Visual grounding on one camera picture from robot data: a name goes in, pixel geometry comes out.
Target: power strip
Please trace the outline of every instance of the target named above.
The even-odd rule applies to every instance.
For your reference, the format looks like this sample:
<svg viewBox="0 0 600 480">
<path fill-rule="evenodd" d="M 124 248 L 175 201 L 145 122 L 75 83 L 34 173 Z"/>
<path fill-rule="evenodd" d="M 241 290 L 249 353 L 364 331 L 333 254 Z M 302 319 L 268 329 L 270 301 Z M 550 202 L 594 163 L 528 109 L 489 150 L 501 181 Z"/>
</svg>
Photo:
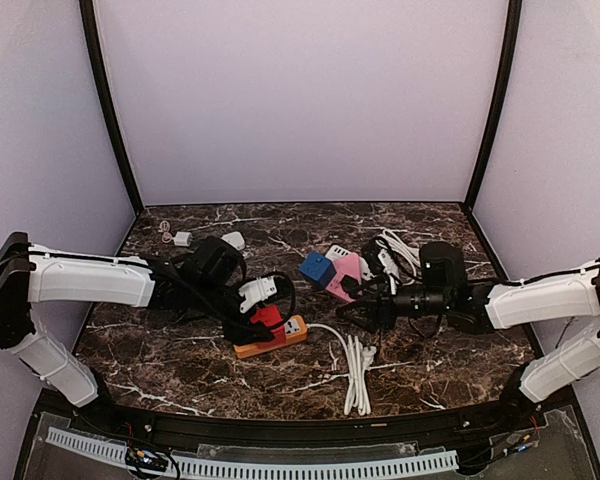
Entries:
<svg viewBox="0 0 600 480">
<path fill-rule="evenodd" d="M 307 339 L 307 332 L 307 325 L 304 323 L 303 318 L 300 315 L 294 315 L 284 324 L 284 342 L 273 341 L 268 343 L 251 343 L 242 346 L 234 345 L 233 349 L 236 351 L 236 357 L 239 359 L 253 357 L 254 355 L 286 347 L 287 345 L 304 342 Z"/>
<path fill-rule="evenodd" d="M 329 249 L 325 257 L 333 262 L 339 258 L 346 257 L 350 253 L 351 252 L 349 250 L 347 250 L 344 247 L 341 247 L 340 245 L 331 245 L 331 248 Z M 369 264 L 362 257 L 360 257 L 360 276 L 365 282 L 373 278 L 373 273 L 371 273 L 371 270 L 369 269 Z"/>
</svg>

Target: white cable tray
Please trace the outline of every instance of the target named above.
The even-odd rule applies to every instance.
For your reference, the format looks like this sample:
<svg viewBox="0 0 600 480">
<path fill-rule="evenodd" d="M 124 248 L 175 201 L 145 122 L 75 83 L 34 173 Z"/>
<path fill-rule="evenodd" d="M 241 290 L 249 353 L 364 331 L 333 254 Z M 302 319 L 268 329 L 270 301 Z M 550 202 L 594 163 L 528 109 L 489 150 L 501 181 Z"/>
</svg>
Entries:
<svg viewBox="0 0 600 480">
<path fill-rule="evenodd" d="M 125 467 L 126 445 L 116 440 L 100 440 L 75 430 L 49 427 L 47 443 L 116 467 Z M 276 465 L 236 463 L 173 455 L 183 479 L 240 480 L 397 480 L 458 468 L 455 450 L 417 457 L 372 462 L 322 465 Z M 172 464 L 165 476 L 175 478 Z"/>
</svg>

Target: black frame edge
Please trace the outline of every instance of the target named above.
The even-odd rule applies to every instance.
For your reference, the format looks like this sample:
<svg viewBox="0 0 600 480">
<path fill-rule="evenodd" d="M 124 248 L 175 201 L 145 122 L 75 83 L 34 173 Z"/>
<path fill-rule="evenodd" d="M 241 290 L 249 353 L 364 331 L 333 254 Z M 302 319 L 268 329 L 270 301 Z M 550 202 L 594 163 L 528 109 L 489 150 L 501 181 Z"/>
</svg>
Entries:
<svg viewBox="0 0 600 480">
<path fill-rule="evenodd" d="M 98 91 L 98 98 L 100 99 L 102 116 L 104 117 L 107 126 L 113 153 L 116 157 L 118 169 L 120 170 L 122 181 L 127 190 L 129 201 L 131 202 L 135 214 L 139 215 L 144 210 L 144 205 L 142 203 L 142 198 L 140 197 L 138 184 L 133 176 L 129 156 L 127 155 L 124 146 L 120 125 L 118 124 L 118 117 L 113 106 L 113 98 L 111 97 L 111 89 L 109 88 L 104 58 L 100 46 L 100 37 L 98 36 L 98 25 L 96 22 L 93 0 L 80 0 L 80 14 L 82 16 L 82 27 L 84 29 L 87 50 L 89 51 L 93 80 L 96 84 L 96 90 Z"/>
<path fill-rule="evenodd" d="M 498 131 L 500 123 L 500 115 L 504 106 L 504 99 L 507 94 L 507 86 L 509 85 L 509 77 L 511 75 L 511 66 L 513 65 L 513 54 L 516 49 L 516 40 L 518 37 L 518 27 L 520 25 L 520 14 L 522 12 L 522 0 L 509 0 L 509 9 L 507 11 L 507 21 L 502 39 L 502 50 L 500 52 L 500 63 L 498 65 L 498 73 L 496 82 L 493 87 L 493 96 L 491 97 L 491 106 L 487 115 L 487 123 L 484 127 L 482 142 L 478 158 L 473 169 L 469 189 L 464 200 L 464 205 L 473 210 L 480 193 L 480 187 L 484 180 L 487 164 L 493 149 L 493 142 Z"/>
</svg>

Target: white wall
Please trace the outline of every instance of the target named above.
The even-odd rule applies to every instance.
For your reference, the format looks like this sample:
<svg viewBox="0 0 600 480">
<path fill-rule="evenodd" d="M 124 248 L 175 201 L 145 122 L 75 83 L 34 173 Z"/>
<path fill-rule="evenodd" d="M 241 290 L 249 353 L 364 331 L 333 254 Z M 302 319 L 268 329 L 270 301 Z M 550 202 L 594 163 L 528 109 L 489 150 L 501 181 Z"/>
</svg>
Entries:
<svg viewBox="0 0 600 480">
<path fill-rule="evenodd" d="M 100 112 L 77 1 L 0 2 L 0 246 L 14 230 L 114 253 L 132 221 Z M 69 346 L 86 305 L 41 314 Z M 0 480 L 13 476 L 40 383 L 0 351 Z"/>
<path fill-rule="evenodd" d="M 600 1 L 524 2 L 475 213 L 512 277 L 600 254 Z M 536 329 L 545 350 L 562 326 Z M 600 456 L 600 375 L 576 392 Z"/>
<path fill-rule="evenodd" d="M 464 198 L 506 0 L 97 6 L 147 204 Z"/>
</svg>

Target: white power adapter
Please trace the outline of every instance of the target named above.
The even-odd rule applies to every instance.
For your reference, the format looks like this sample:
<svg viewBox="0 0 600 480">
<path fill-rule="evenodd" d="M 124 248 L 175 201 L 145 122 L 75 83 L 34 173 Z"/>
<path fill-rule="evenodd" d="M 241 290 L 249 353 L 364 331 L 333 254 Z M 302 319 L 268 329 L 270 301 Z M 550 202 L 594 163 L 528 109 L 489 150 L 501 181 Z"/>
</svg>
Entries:
<svg viewBox="0 0 600 480">
<path fill-rule="evenodd" d="M 341 247 L 340 245 L 331 245 L 331 248 L 329 249 L 325 257 L 333 262 L 334 260 L 338 260 L 339 258 L 346 257 L 350 253 L 351 252 L 349 250 L 347 250 L 344 247 Z M 369 269 L 369 264 L 362 257 L 360 257 L 360 276 L 365 282 L 373 278 L 373 273 L 371 273 L 371 270 Z"/>
<path fill-rule="evenodd" d="M 173 244 L 176 247 L 188 247 L 191 245 L 191 232 L 178 232 L 173 237 Z"/>
</svg>

